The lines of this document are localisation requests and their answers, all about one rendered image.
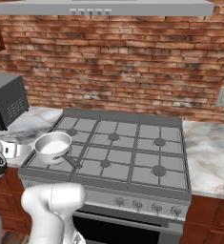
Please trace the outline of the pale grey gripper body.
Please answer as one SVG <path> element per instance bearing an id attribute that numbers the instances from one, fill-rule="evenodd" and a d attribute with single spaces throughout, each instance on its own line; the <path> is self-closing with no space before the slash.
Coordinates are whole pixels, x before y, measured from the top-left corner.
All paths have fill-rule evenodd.
<path id="1" fill-rule="evenodd" d="M 31 146 L 25 144 L 17 144 L 16 145 L 16 156 L 25 156 L 31 153 Z"/>

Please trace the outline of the grey gas stove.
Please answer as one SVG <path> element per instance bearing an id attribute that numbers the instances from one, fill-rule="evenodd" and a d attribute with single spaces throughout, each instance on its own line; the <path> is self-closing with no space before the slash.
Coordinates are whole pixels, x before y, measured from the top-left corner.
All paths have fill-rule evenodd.
<path id="1" fill-rule="evenodd" d="M 71 136 L 70 156 L 82 168 L 68 162 L 46 165 L 31 153 L 18 171 L 25 187 L 80 183 L 87 201 L 78 212 L 184 227 L 192 189 L 181 119 L 66 108 L 52 130 Z M 115 204 L 117 197 L 124 206 Z M 142 202 L 140 211 L 134 200 Z M 162 206 L 160 213 L 153 203 Z M 179 217 L 171 213 L 173 206 L 182 210 Z"/>

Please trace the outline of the dark grey microwave oven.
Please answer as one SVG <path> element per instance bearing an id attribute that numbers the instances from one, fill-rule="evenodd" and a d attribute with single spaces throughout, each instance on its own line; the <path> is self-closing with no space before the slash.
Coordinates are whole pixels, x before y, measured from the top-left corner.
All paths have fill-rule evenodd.
<path id="1" fill-rule="evenodd" d="M 0 131 L 6 131 L 29 107 L 22 76 L 0 73 Z"/>

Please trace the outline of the brown wooden base cupboard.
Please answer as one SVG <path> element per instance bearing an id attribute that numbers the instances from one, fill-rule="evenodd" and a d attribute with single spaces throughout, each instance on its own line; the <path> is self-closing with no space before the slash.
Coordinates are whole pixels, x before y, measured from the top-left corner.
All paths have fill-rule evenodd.
<path id="1" fill-rule="evenodd" d="M 17 168 L 8 168 L 0 178 L 0 217 L 3 229 L 20 234 L 31 232 L 31 218 L 21 206 L 24 191 Z"/>
<path id="2" fill-rule="evenodd" d="M 192 195 L 180 244 L 224 244 L 224 199 Z"/>

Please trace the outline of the black glass oven door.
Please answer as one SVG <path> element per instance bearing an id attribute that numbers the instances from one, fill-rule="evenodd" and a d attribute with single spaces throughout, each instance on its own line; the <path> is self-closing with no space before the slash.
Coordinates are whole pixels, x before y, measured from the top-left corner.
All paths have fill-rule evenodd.
<path id="1" fill-rule="evenodd" d="M 110 222 L 73 216 L 76 229 L 87 244 L 180 244 L 182 235 L 166 234 Z"/>

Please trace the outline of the grey range hood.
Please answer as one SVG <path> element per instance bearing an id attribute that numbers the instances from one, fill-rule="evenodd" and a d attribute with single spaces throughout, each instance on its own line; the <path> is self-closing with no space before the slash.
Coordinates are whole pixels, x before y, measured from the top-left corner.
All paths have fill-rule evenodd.
<path id="1" fill-rule="evenodd" d="M 208 0 L 18 0 L 0 3 L 0 15 L 212 16 Z"/>

